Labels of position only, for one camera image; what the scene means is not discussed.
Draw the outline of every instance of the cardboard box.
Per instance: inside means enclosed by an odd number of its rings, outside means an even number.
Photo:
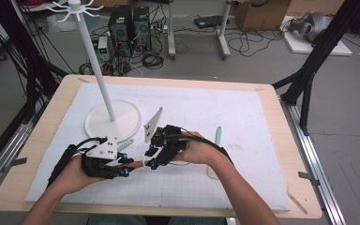
[[[255,7],[251,3],[240,3],[235,13],[235,23],[242,31],[279,30],[292,0],[268,1]]]
[[[112,8],[113,6],[133,6],[134,0],[95,0],[92,7]]]
[[[324,14],[336,15],[344,0],[293,0],[287,15],[303,16],[306,12],[320,11]]]

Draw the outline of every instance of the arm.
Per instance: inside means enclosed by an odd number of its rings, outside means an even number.
[[[214,147],[202,142],[188,142],[187,148],[174,160],[207,164],[212,167],[241,224],[279,224],[277,217],[260,195]]]
[[[81,168],[81,156],[74,157],[35,202],[21,224],[50,224],[55,207],[66,194],[101,180],[103,178],[87,176]]]

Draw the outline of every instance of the wooden table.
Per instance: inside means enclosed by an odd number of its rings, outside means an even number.
[[[256,92],[267,121],[276,150],[279,167],[286,183],[292,211],[276,213],[279,218],[320,218],[322,210],[315,192],[307,179],[298,172],[306,172],[293,135],[278,101],[274,88],[269,84],[235,82],[201,82],[144,78],[104,77],[106,83],[149,86],[172,86]],[[51,143],[68,107],[82,83],[95,83],[94,76],[70,75],[62,81],[52,101],[39,119],[18,158],[27,158],[27,163],[11,168],[0,187],[0,211],[28,211],[33,205],[25,196],[37,173],[45,150]],[[123,214],[190,217],[235,217],[229,209],[161,208],[103,204],[60,203],[57,212],[88,214]]]

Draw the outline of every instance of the gray floor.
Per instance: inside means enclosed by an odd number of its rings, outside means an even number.
[[[48,36],[74,70],[84,63],[86,53],[78,31]],[[128,76],[275,83],[297,71],[308,57],[290,53],[282,39],[272,41],[266,50],[251,57],[232,51],[231,57],[223,61],[218,41],[213,36],[176,33],[175,38],[177,55],[174,61],[164,50],[163,68],[142,67],[142,74],[132,70]],[[360,44],[358,39],[352,41]],[[330,56],[319,70],[313,84],[308,130],[346,222],[360,224],[360,47],[344,39],[343,42],[353,54],[351,57]],[[264,43],[253,44],[251,48],[259,48],[259,45]],[[51,47],[48,51],[54,64],[68,70]],[[12,67],[10,61],[0,62],[0,133],[24,103],[23,90]],[[17,223],[22,217],[23,214],[0,212],[0,224]],[[66,224],[85,224],[87,215],[57,214],[53,224],[60,224],[61,219],[65,219]],[[329,224],[326,216],[317,220],[282,219],[281,222]]]

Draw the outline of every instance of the computer tower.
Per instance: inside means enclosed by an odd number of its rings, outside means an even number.
[[[114,6],[108,21],[112,44],[116,56],[130,57],[133,54],[131,46],[135,38],[134,24],[130,6]]]
[[[137,40],[137,51],[151,51],[150,9],[149,7],[135,7],[133,22]]]

